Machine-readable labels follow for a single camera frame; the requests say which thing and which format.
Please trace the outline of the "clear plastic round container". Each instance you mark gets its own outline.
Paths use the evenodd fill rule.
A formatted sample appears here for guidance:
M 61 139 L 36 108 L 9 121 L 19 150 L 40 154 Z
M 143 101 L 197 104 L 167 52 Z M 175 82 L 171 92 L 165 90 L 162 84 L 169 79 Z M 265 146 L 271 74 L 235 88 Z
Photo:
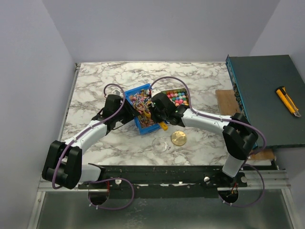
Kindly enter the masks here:
M 164 153 L 170 149 L 169 143 L 165 137 L 157 137 L 152 141 L 152 149 L 155 153 Z

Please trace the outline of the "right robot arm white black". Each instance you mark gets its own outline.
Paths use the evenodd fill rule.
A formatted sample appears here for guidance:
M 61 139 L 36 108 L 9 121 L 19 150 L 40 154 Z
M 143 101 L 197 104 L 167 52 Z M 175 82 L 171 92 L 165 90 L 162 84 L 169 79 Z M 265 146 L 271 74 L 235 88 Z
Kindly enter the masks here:
M 200 113 L 192 110 L 190 105 L 176 106 L 165 93 L 157 89 L 151 90 L 151 100 L 149 110 L 154 122 L 166 121 L 171 125 L 194 127 L 223 136 L 229 156 L 219 175 L 219 181 L 225 187 L 236 182 L 238 171 L 258 139 L 257 132 L 242 114 L 221 116 Z

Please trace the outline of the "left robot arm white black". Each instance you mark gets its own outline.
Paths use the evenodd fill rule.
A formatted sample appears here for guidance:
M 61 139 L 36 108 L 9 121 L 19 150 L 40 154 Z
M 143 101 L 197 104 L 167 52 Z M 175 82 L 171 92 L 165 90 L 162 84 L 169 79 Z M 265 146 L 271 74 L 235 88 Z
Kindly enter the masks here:
M 84 164 L 83 154 L 97 141 L 115 129 L 119 122 L 129 123 L 140 113 L 125 98 L 111 94 L 89 124 L 75 136 L 51 143 L 42 170 L 42 178 L 52 183 L 54 189 L 73 189 L 80 182 L 89 182 L 94 188 L 102 188 L 105 168 L 92 163 Z

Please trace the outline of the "metal tin of star candies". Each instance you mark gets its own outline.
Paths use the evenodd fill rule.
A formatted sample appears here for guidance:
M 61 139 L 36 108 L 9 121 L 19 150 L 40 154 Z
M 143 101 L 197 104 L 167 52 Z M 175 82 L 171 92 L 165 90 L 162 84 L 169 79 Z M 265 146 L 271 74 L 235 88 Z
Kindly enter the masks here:
M 178 107 L 179 105 L 189 106 L 189 96 L 185 88 L 177 88 L 162 91 L 171 102 Z

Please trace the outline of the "blue plastic candy bin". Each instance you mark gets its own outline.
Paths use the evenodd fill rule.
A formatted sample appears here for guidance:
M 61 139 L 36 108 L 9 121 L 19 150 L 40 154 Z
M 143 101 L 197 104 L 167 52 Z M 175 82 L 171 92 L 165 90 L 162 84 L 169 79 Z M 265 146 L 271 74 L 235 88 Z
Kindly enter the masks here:
M 147 116 L 150 114 L 148 109 L 148 105 L 151 103 L 151 98 L 148 91 L 150 86 L 151 85 L 148 83 L 125 92 L 128 102 L 137 112 L 139 112 L 139 115 L 136 115 L 134 118 L 134 122 L 141 135 L 160 129 L 159 124 L 156 124 Z

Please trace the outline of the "yellow plastic scoop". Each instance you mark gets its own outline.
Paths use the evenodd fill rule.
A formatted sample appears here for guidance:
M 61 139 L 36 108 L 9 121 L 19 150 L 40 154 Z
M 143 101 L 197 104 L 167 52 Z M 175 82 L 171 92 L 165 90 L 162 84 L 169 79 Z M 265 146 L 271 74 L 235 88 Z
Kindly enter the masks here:
M 143 102 L 143 103 L 141 103 L 141 105 L 138 108 L 139 112 L 141 113 L 141 116 L 143 116 L 142 121 L 141 121 L 142 125 L 144 125 L 145 127 L 158 125 L 161 129 L 166 131 L 168 129 L 168 126 L 164 121 L 157 122 L 157 121 L 153 120 L 153 118 L 151 116 L 151 112 L 149 110 L 151 103 L 152 103 L 151 101 Z

